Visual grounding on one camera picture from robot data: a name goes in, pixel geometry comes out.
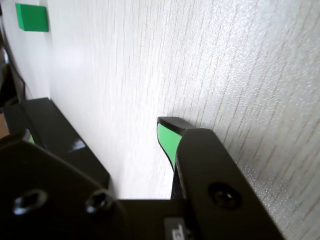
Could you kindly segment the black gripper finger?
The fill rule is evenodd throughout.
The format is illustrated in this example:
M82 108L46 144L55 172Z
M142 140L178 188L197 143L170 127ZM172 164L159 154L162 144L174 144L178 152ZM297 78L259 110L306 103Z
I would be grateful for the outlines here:
M283 235L213 130L157 119L157 139L198 240L281 240Z
M0 140L0 237L3 240L116 240L115 218L88 212L102 186L23 139Z

